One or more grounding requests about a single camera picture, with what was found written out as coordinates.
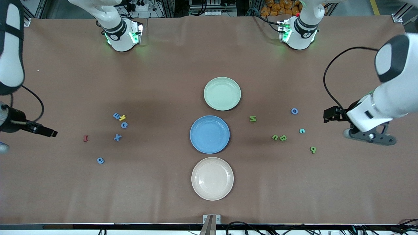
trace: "white robotic arm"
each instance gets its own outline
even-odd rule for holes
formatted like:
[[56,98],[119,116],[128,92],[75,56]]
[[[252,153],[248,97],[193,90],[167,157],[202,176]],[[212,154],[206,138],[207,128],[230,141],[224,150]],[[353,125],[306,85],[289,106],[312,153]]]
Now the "white robotic arm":
[[0,1],[0,95],[23,84],[23,12],[19,0]]
[[[351,128],[344,131],[345,137],[394,145],[396,138],[386,134],[389,122],[418,111],[417,61],[417,33],[391,38],[375,57],[376,72],[382,84],[346,110],[338,106],[325,110],[324,122],[349,121]],[[380,125],[383,131],[377,130]]]
[[322,3],[339,3],[345,0],[301,0],[303,9],[299,15],[284,20],[284,25],[279,25],[279,38],[291,48],[296,50],[306,49],[314,41],[317,28],[325,15]]
[[104,35],[116,51],[128,51],[140,43],[143,31],[142,24],[122,19],[114,5],[122,0],[68,0],[90,13],[99,22]]
[[[23,86],[25,72],[22,48],[22,3],[20,0],[2,0],[0,1],[0,95],[11,95]],[[38,119],[27,120],[24,112],[0,102],[0,131],[2,132],[13,133],[25,130],[48,137],[57,135],[56,131],[36,123]],[[0,153],[6,153],[8,150],[9,146],[0,142]]]

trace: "table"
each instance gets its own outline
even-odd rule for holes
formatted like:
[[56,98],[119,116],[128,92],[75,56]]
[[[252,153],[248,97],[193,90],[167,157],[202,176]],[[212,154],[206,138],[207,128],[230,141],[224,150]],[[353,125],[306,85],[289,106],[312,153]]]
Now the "table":
[[[34,19],[25,29],[25,85],[45,104],[39,123],[58,135],[0,134],[11,147],[0,157],[0,223],[201,223],[208,213],[252,223],[417,217],[417,116],[391,122],[389,133],[398,138],[391,147],[345,139],[348,123],[322,120],[335,105],[322,84],[326,65],[349,47],[380,47],[403,33],[390,16],[325,17],[303,51],[250,17],[139,21],[143,45],[125,53],[106,44],[94,20]],[[345,107],[379,85],[374,56],[351,51],[330,68],[328,87]],[[205,84],[222,76],[242,90],[227,112],[203,99]],[[14,107],[29,119],[40,112],[23,89]],[[115,112],[126,115],[127,129]],[[209,157],[189,140],[204,115],[221,117],[231,131],[229,145],[211,156],[231,165],[235,182],[214,202],[201,199],[190,180]],[[288,139],[273,141],[273,134]]]

